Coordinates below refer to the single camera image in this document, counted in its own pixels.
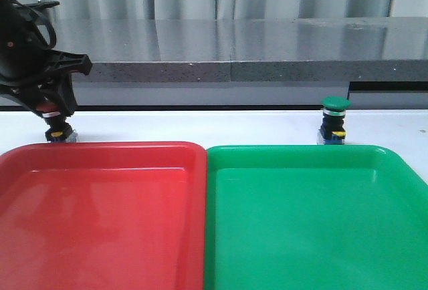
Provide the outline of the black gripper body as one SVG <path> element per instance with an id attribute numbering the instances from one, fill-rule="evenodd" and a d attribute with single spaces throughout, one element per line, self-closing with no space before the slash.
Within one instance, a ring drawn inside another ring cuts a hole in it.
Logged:
<path id="1" fill-rule="evenodd" d="M 56 31 L 40 9 L 57 4 L 1 0 L 1 86 L 37 86 L 43 95 L 43 84 L 48 79 L 66 72 L 90 73 L 88 55 L 54 49 Z"/>

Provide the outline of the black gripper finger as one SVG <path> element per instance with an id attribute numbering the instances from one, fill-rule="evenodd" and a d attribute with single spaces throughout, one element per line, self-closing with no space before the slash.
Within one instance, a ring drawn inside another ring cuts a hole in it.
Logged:
<path id="1" fill-rule="evenodd" d="M 43 84 L 43 95 L 46 98 L 43 104 L 44 112 L 59 112 L 64 116 L 71 116 L 77 108 L 72 75 L 69 72 L 48 79 Z"/>
<path id="2" fill-rule="evenodd" d="M 28 88 L 1 86 L 1 97 L 12 100 L 26 110 L 33 112 L 36 116 L 42 117 L 42 113 L 37 110 L 37 106 L 43 102 L 43 95 L 37 86 Z"/>

